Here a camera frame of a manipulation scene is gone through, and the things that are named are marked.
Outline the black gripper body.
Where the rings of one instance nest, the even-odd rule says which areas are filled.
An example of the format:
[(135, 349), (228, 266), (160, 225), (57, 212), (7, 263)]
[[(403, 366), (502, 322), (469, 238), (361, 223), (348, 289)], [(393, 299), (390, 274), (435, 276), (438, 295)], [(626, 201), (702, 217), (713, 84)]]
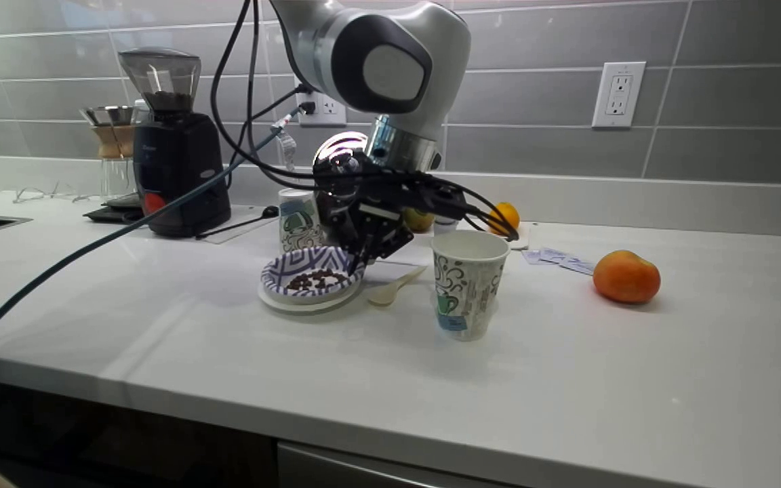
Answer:
[(367, 154), (367, 135), (348, 129), (327, 139), (312, 154), (316, 197), (328, 238), (373, 266), (413, 240), (407, 212), (459, 223), (465, 190), (423, 170), (393, 170)]

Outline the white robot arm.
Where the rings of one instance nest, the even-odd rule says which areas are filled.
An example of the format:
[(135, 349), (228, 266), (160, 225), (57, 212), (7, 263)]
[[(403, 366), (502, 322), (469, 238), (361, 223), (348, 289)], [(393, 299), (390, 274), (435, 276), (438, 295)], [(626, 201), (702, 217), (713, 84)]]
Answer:
[(355, 167), (316, 174), (337, 197), (327, 212), (332, 238), (369, 266), (413, 238), (403, 209), (453, 213), (430, 197), (430, 170), (442, 162), (441, 135), (469, 61), (469, 26), (438, 0), (390, 10), (342, 0), (268, 3), (293, 72), (309, 90), (375, 114)]

